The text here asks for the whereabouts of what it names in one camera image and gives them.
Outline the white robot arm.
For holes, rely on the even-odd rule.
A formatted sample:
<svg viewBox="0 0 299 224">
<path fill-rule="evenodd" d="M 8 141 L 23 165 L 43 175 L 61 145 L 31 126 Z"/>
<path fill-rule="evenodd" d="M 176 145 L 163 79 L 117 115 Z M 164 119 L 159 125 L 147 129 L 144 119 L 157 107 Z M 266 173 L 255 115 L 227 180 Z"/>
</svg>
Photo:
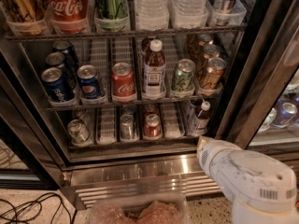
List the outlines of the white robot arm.
<svg viewBox="0 0 299 224">
<path fill-rule="evenodd" d="M 232 224 L 299 224 L 294 170 L 270 156 L 200 137 L 197 158 L 232 203 Z"/>
</svg>

